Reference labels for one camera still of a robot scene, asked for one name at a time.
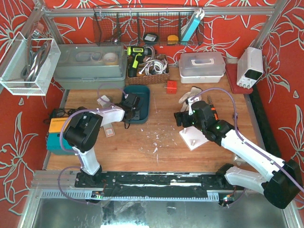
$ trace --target white lid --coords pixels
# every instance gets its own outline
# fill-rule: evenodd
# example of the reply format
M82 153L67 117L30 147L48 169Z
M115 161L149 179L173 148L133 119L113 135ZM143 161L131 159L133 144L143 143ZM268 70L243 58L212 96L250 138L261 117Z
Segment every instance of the white lid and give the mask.
M180 56L183 76L214 76L225 73L225 61L220 52L184 53Z

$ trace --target red mat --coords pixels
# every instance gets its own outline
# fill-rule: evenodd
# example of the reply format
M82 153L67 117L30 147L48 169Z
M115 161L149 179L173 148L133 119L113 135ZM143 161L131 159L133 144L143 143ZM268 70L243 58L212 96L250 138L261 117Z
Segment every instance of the red mat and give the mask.
M226 75L233 94L251 94L253 89L244 89L237 85L238 65L229 63L226 64Z

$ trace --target red cube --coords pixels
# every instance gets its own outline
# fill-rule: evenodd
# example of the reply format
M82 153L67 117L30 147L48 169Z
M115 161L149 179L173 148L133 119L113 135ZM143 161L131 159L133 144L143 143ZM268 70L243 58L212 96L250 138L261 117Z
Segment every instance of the red cube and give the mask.
M176 94L177 92L177 81L167 81L167 93Z

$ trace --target white power supply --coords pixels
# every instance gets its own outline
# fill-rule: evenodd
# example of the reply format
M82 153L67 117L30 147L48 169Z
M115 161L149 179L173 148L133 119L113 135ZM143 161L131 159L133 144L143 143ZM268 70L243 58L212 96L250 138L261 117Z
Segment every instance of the white power supply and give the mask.
M250 89L263 74L262 51L248 47L237 62L237 85Z

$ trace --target red wallpaper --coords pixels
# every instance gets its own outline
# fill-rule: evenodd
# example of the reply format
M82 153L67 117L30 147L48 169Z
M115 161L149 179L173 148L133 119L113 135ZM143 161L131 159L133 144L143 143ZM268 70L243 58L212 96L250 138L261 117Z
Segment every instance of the red wallpaper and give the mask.
M304 172L303 1L288 1L262 48L265 73L257 87L263 107L283 159L294 159Z
M30 15L32 0L0 2L0 55ZM0 94L0 221L2 228L17 227L35 170L41 170L47 153L48 125L43 120L58 107L63 89L55 82L46 96Z
M160 3L160 0L47 0L50 8L89 8L99 4ZM272 5L274 0L176 0L176 4L200 6ZM32 0L0 2L0 53L11 42L33 9ZM304 3L290 0L262 45L265 73L258 83L267 117L284 159L294 158L303 166L304 125L302 62L304 59ZM204 43L196 46L158 47L171 63L180 54L220 51L240 57L261 29L266 16L205 17ZM56 18L66 43L94 42L91 18ZM42 123L58 107L63 94L54 82L45 97L0 94L0 201L1 227L16 227L22 213L34 170L41 169L46 154L48 126Z

